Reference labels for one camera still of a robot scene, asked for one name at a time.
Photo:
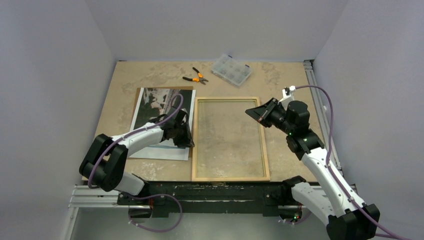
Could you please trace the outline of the green wooden picture frame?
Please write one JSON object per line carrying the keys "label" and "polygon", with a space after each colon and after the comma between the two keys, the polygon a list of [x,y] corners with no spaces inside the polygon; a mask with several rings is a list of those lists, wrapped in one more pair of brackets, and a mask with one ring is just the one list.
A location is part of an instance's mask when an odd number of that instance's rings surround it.
{"label": "green wooden picture frame", "polygon": [[270,181],[265,130],[245,113],[259,105],[257,96],[196,97],[192,181]]}

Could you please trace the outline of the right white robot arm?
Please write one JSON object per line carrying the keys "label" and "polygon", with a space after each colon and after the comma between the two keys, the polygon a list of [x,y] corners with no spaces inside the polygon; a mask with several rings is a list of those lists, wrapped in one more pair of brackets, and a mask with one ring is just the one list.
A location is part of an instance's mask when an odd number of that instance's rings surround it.
{"label": "right white robot arm", "polygon": [[310,129],[308,105],[293,100],[283,106],[272,98],[245,113],[266,128],[285,133],[289,149],[311,171],[323,194],[315,192],[299,176],[284,181],[280,196],[288,204],[295,201],[310,210],[324,225],[331,240],[369,240],[375,237],[380,211],[367,204],[327,159],[328,151]]}

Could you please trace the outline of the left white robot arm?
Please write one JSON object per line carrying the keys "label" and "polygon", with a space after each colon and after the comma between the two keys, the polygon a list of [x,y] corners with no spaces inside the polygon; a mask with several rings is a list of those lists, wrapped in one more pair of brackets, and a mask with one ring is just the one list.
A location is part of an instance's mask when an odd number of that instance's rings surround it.
{"label": "left white robot arm", "polygon": [[117,136],[100,134],[89,147],[79,173],[88,179],[91,186],[106,192],[125,192],[138,205],[146,203],[149,191],[146,182],[139,176],[125,171],[128,157],[161,142],[171,140],[177,148],[194,146],[188,113],[175,110],[170,115],[162,114],[150,119],[145,125]]}

